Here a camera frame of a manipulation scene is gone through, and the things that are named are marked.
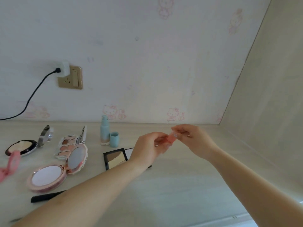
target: black power cord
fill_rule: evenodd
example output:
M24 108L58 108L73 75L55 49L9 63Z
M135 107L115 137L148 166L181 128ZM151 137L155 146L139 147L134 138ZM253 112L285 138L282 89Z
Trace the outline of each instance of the black power cord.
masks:
M37 87L37 88L35 89L35 91L32 93L31 97L28 99L28 101L27 101L27 103L26 103L26 106L25 106L25 108L23 109L23 111L21 111L21 112L20 112L19 114L17 114L16 116L9 117L9 118L5 118L5 119L0 119L0 120L12 119L12 118L15 118L15 117L21 115L23 112L25 112L25 110L26 110L26 108L27 108L27 106L28 106L28 104L29 104L29 101L31 101L32 97L34 96L34 94L36 93L36 91L38 90L38 88L41 86L41 84L44 82L44 80L45 80L49 75L51 75L51 74L53 74L53 73L60 73L60 72L61 72L61 69L60 69L60 68L56 68L55 71L51 72L50 74L47 74L47 75L43 78L43 80L41 81L41 83L38 85L38 87Z

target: makeup brush handle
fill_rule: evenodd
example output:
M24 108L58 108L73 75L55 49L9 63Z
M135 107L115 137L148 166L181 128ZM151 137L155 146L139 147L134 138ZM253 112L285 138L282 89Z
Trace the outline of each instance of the makeup brush handle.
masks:
M63 193L64 191L60 191L60 192L57 192L57 193L49 193L49 194L43 194L43 195L33 196L31 198L31 203L48 201L48 200L54 198L55 196Z

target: makeup foundation bottle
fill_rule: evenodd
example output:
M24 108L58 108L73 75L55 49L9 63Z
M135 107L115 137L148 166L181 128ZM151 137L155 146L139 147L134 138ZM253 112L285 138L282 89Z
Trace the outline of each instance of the makeup foundation bottle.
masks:
M101 126L100 126L100 136L101 136L101 145L109 145L109 122L107 115L102 116Z

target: white plug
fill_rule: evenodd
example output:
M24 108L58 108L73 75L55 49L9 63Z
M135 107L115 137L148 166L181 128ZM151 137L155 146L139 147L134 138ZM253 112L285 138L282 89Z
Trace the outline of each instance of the white plug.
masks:
M70 69L69 69L69 62L64 60L64 61L58 61L56 62L57 68L61 69L60 73L57 73L58 76L69 76L70 75Z

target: pink hair clip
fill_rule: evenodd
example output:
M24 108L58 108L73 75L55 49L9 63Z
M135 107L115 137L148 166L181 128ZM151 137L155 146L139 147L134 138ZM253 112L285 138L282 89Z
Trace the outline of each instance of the pink hair clip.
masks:
M0 168L0 182L2 182L7 176L12 175L18 169L20 163L20 151L13 151L9 157L6 168Z

